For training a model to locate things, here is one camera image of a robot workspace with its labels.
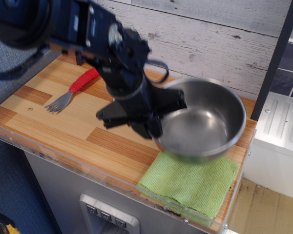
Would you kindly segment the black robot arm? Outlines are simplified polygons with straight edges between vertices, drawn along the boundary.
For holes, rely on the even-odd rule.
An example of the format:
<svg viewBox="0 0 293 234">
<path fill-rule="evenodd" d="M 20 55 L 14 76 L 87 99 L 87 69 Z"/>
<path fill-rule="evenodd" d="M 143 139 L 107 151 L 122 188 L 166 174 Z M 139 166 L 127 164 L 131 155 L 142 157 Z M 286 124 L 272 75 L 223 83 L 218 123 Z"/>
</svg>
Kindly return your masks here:
<svg viewBox="0 0 293 234">
<path fill-rule="evenodd" d="M 96 114 L 106 128 L 127 124 L 144 138 L 160 137 L 162 117 L 186 107 L 182 91 L 158 88 L 146 76 L 147 41 L 92 0 L 0 0 L 0 41 L 37 49 L 22 64 L 0 72 L 2 80 L 22 76 L 43 49 L 71 52 L 96 68 L 114 98 Z"/>
</svg>

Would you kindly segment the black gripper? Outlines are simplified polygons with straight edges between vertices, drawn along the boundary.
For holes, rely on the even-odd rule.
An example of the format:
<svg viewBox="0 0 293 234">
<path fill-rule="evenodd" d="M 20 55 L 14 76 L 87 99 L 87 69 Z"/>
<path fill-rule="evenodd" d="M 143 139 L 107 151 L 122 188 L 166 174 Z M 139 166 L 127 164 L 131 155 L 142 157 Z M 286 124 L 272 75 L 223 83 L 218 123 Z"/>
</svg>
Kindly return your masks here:
<svg viewBox="0 0 293 234">
<path fill-rule="evenodd" d="M 123 81 L 120 76 L 103 75 L 106 89 L 114 101 L 99 110 L 96 117 L 106 128 L 128 124 L 145 139 L 160 137 L 163 134 L 160 117 L 187 107 L 182 90 L 159 87 L 167 78 L 167 75 L 161 79 L 144 75 L 141 82 L 135 83 L 136 87 L 125 91 L 120 85 L 111 86 Z"/>
</svg>

